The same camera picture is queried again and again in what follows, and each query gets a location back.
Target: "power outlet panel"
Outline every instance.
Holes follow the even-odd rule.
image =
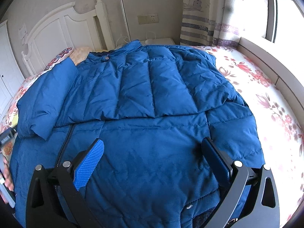
[[[146,15],[139,15],[139,16],[137,16],[137,19],[138,19],[139,25],[158,23],[158,14],[150,13],[150,14],[146,14]]]

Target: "jacket zipper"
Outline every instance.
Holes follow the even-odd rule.
[[[72,133],[74,131],[74,128],[75,128],[75,124],[71,125],[71,127],[69,129],[69,132],[67,133],[67,136],[65,138],[65,141],[64,141],[64,143],[63,143],[63,145],[62,145],[62,147],[61,147],[61,149],[60,149],[60,151],[58,153],[58,157],[57,157],[57,160],[56,160],[55,167],[59,166],[61,157],[62,157],[62,155],[63,155],[63,153],[64,153],[64,151],[65,151],[65,149],[66,149],[66,147],[67,147],[67,145],[68,145],[71,137],[72,137]]]

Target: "blue textured gripper pad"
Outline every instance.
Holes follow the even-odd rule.
[[[98,140],[76,168],[74,172],[74,186],[77,190],[88,183],[96,165],[103,155],[104,149],[103,141]]]

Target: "white wardrobe door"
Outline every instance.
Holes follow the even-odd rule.
[[[12,96],[7,90],[4,82],[0,78],[0,115],[5,112],[5,108],[8,102],[11,100]]]
[[[6,21],[0,24],[0,77],[12,97],[24,81],[24,77],[13,55]]]

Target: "window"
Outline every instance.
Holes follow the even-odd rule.
[[[304,39],[304,17],[292,0],[276,0],[277,21],[274,43],[286,46],[296,44],[297,39]]]
[[[268,0],[266,39],[273,42],[282,64],[304,86],[304,17],[293,0]]]

